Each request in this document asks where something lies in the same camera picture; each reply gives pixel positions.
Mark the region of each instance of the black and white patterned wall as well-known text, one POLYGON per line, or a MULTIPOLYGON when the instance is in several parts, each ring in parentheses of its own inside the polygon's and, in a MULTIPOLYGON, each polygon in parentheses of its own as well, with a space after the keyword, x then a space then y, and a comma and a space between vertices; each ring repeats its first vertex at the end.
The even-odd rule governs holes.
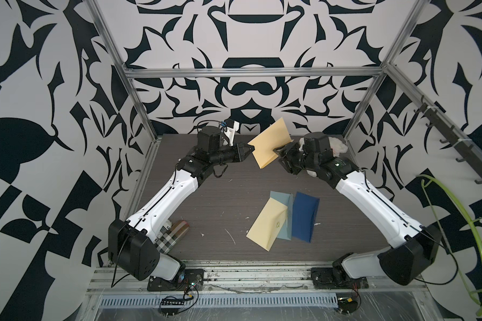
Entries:
POLYGON ((82 0, 0 0, 0 320, 75 318, 149 144, 82 0))
MULTIPOLYGON (((99 0, 129 68, 379 66, 413 0, 99 0)), ((371 77, 138 79, 156 132, 343 133, 371 77)))
MULTIPOLYGON (((482 0, 432 0, 395 63, 442 108, 482 149, 482 0)), ((395 204, 423 224, 435 222, 418 174, 443 182, 460 199, 482 238, 482 185, 442 135, 427 128, 416 106, 387 78, 370 103, 366 115, 349 139, 358 165, 369 169, 368 178, 395 204)), ((469 289, 482 289, 482 264, 469 226, 443 190, 430 184, 426 191, 435 205, 450 246, 469 289)), ((449 255, 439 251, 425 280, 442 282, 455 271, 449 255)), ((447 318, 482 320, 463 279, 445 286, 429 285, 447 318)), ((474 294, 482 301, 482 293, 474 294)))

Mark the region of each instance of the yellow envelope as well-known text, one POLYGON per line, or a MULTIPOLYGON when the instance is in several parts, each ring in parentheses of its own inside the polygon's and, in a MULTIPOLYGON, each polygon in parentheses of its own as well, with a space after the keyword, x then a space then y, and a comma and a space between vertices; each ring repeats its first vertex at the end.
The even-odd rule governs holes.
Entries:
POLYGON ((286 123, 284 123, 284 119, 281 118, 257 135, 257 137, 252 139, 248 144, 255 147, 252 155, 255 157, 259 168, 263 169, 278 157, 273 151, 274 148, 292 141, 287 131, 286 123))
POLYGON ((246 237, 269 251, 286 219, 287 206, 270 198, 246 237))

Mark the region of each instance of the envelope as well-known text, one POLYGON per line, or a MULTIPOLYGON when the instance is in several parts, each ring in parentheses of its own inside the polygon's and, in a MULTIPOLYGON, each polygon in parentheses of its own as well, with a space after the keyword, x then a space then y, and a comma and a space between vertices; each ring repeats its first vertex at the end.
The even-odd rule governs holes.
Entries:
POLYGON ((291 226, 293 223, 293 194, 270 192, 270 197, 287 205, 287 219, 282 226, 282 229, 276 236, 276 238, 281 238, 284 240, 291 240, 291 226))
POLYGON ((284 146, 292 141, 287 131, 286 123, 284 123, 284 119, 281 118, 257 135, 257 137, 252 139, 248 144, 255 147, 252 155, 255 157, 259 168, 263 169, 278 157, 273 151, 274 148, 284 146))
POLYGON ((319 204, 319 198, 296 192, 295 202, 293 203, 292 235, 294 237, 308 243, 311 242, 319 204))
POLYGON ((246 237, 269 251, 287 218, 287 206, 270 198, 246 237))

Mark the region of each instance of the green cable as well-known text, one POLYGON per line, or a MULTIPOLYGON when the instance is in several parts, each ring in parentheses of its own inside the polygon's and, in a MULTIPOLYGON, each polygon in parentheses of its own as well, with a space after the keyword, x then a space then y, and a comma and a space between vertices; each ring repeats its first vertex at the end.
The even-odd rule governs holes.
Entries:
MULTIPOLYGON (((425 185, 425 180, 421 180, 421 189, 423 189, 423 194, 425 194, 425 197, 427 198, 427 201, 429 202, 429 206, 430 206, 430 209, 432 210, 432 213, 434 213, 434 217, 435 217, 435 220, 437 222, 437 225, 439 226, 439 230, 441 231, 441 234, 443 235, 443 239, 445 239, 445 242, 446 242, 446 246, 448 248, 448 251, 450 251, 450 253, 452 255, 453 254, 453 251, 452 251, 452 247, 450 246, 450 242, 448 242, 448 237, 446 236, 445 234, 445 229, 441 226, 441 222, 439 222, 439 217, 437 217, 437 213, 435 212, 435 209, 434 209, 434 206, 432 205, 432 202, 430 202, 430 197, 429 195, 427 194, 427 191, 425 190, 426 187, 428 187, 428 185, 430 185, 430 183, 432 183, 432 181, 429 181, 426 185, 425 185)), ((476 304, 480 305, 480 301, 478 298, 475 298, 473 296, 473 294, 475 293, 475 291, 472 291, 470 290, 469 286, 468 286, 468 283, 466 283, 466 279, 463 277, 463 273, 462 271, 459 269, 459 271, 457 272, 459 274, 459 276, 461 277, 461 280, 463 280, 463 284, 464 284, 464 287, 466 288, 466 292, 468 292, 468 295, 469 297, 473 300, 473 302, 475 302, 476 304)))
MULTIPOLYGON (((457 209, 459 210, 461 215, 464 217, 464 219, 468 223, 468 225, 471 229, 471 233, 473 233, 473 237, 475 238, 476 246, 479 249, 480 260, 482 261, 482 239, 480 238, 479 232, 476 230, 476 227, 473 224, 473 221, 471 220, 471 217, 469 216, 468 212, 464 208, 461 201, 459 201, 457 199, 457 197, 450 191, 450 189, 448 189, 446 186, 444 186, 444 184, 441 183, 436 178, 434 178, 432 176, 429 176, 429 175, 425 175, 425 174, 418 175, 417 177, 425 177, 425 178, 428 178, 429 180, 431 180, 432 182, 436 183, 440 188, 442 188, 445 191, 446 195, 448 195, 448 197, 456 205, 457 209)), ((482 304, 480 305, 480 309, 476 312, 476 316, 482 316, 482 304)))

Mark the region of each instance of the vent grille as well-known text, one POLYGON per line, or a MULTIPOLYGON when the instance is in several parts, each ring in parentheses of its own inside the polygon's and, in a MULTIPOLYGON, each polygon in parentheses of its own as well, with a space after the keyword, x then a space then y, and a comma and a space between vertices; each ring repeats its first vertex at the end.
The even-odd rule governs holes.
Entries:
MULTIPOLYGON (((167 294, 104 295, 102 309, 158 308, 167 294)), ((335 293, 202 294, 193 308, 337 307, 335 293)))

